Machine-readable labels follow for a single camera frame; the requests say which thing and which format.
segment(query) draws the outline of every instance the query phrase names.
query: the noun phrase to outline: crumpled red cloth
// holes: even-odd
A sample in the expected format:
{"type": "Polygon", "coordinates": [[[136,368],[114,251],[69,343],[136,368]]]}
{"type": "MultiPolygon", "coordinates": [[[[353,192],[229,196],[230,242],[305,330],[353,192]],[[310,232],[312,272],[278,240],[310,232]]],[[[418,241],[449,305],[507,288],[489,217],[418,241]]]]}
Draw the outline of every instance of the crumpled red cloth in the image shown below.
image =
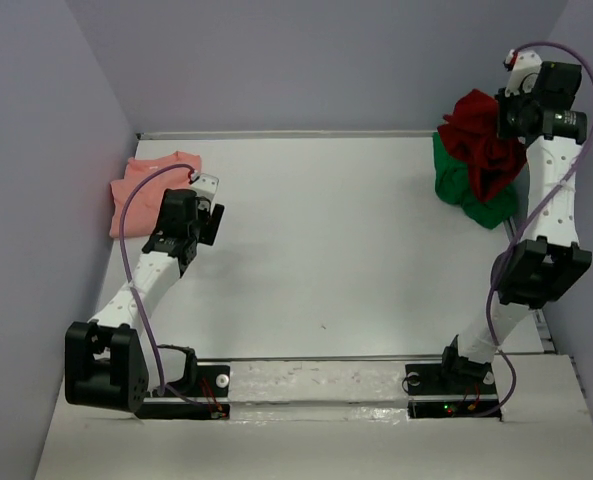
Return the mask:
{"type": "Polygon", "coordinates": [[[445,115],[438,127],[440,139],[452,157],[468,165],[469,185],[485,203],[509,185],[521,171],[527,156],[516,138],[496,136],[498,103],[480,90],[472,90],[445,115]]]}

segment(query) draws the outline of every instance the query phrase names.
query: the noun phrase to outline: folded cloth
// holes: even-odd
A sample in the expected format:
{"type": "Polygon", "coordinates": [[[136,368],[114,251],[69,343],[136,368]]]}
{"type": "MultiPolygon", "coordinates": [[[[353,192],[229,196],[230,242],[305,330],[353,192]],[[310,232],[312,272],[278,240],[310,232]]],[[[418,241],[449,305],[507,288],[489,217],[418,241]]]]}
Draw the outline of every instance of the folded cloth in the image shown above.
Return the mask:
{"type": "Polygon", "coordinates": [[[449,155],[468,165],[469,184],[485,203],[498,195],[521,171],[527,157],[518,139],[496,136],[498,103],[480,90],[472,90],[454,106],[447,123],[438,127],[449,155]]]}
{"type": "MultiPolygon", "coordinates": [[[[111,182],[112,195],[114,196],[114,216],[109,231],[110,237],[118,238],[120,216],[127,197],[134,188],[156,170],[176,163],[187,163],[194,167],[197,172],[200,172],[202,166],[199,156],[184,152],[175,152],[172,155],[156,160],[136,160],[132,157],[127,161],[125,178],[111,182]]],[[[156,227],[156,220],[158,219],[158,212],[165,190],[168,188],[189,188],[189,174],[188,169],[176,168],[145,184],[129,205],[129,211],[125,217],[125,236],[142,237],[150,235],[156,227]]]]}
{"type": "Polygon", "coordinates": [[[513,185],[502,189],[490,201],[481,203],[470,187],[467,164],[447,153],[438,133],[434,133],[433,141],[436,169],[434,190],[438,198],[450,205],[460,205],[469,218],[490,230],[516,212],[518,198],[513,185]]]}

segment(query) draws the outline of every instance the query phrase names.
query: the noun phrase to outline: folded pink shirt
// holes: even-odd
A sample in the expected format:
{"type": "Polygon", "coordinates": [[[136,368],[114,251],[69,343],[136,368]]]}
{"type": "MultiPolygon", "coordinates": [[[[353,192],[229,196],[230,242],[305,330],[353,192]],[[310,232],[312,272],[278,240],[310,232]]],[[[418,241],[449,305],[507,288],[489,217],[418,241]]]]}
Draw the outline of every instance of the folded pink shirt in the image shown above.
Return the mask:
{"type": "MultiPolygon", "coordinates": [[[[130,158],[125,168],[125,178],[111,182],[112,195],[114,196],[114,217],[109,236],[118,238],[118,226],[127,197],[134,188],[147,176],[156,170],[176,163],[187,163],[200,172],[202,160],[198,155],[185,152],[176,152],[156,160],[136,160],[130,158]]],[[[150,235],[156,226],[160,203],[163,194],[168,188],[189,188],[189,170],[176,168],[150,180],[136,194],[125,218],[126,237],[144,237],[150,235]]]]}

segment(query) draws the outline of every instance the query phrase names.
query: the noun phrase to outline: green cloth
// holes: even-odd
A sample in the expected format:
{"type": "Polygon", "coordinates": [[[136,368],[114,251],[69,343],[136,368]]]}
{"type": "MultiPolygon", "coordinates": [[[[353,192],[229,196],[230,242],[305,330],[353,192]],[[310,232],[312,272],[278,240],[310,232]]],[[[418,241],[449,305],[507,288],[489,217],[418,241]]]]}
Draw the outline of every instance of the green cloth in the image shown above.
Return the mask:
{"type": "Polygon", "coordinates": [[[433,140],[436,169],[434,190],[438,198],[450,205],[460,205],[465,215],[490,230],[516,213],[518,198],[513,185],[505,187],[489,202],[479,202],[469,186],[467,164],[447,153],[438,132],[434,133],[433,140]]]}

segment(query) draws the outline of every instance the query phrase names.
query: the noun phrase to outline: cloth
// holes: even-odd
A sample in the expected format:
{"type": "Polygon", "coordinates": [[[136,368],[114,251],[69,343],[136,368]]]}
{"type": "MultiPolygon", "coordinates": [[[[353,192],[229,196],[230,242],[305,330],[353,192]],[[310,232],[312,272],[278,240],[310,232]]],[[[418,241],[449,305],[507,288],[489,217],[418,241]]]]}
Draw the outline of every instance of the cloth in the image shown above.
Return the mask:
{"type": "MultiPolygon", "coordinates": [[[[127,197],[134,188],[159,168],[175,163],[187,163],[194,167],[197,172],[200,172],[202,167],[202,160],[199,156],[184,152],[175,152],[172,155],[155,160],[136,160],[132,157],[127,161],[125,178],[111,182],[114,197],[114,216],[109,231],[110,237],[118,238],[120,216],[127,197]]],[[[141,188],[129,206],[125,218],[125,236],[143,237],[151,235],[156,227],[156,220],[158,219],[158,212],[165,190],[168,188],[189,188],[189,174],[189,170],[185,168],[170,170],[150,180],[141,188]]]]}
{"type": "Polygon", "coordinates": [[[488,202],[480,202],[470,187],[467,164],[447,153],[438,133],[434,133],[433,141],[434,190],[438,198],[450,205],[460,205],[469,218],[490,230],[516,213],[518,198],[513,185],[506,186],[488,202]]]}
{"type": "Polygon", "coordinates": [[[486,203],[516,178],[527,156],[518,139],[496,136],[498,103],[480,90],[472,90],[454,106],[438,133],[450,156],[468,165],[469,184],[476,198],[486,203]]]}

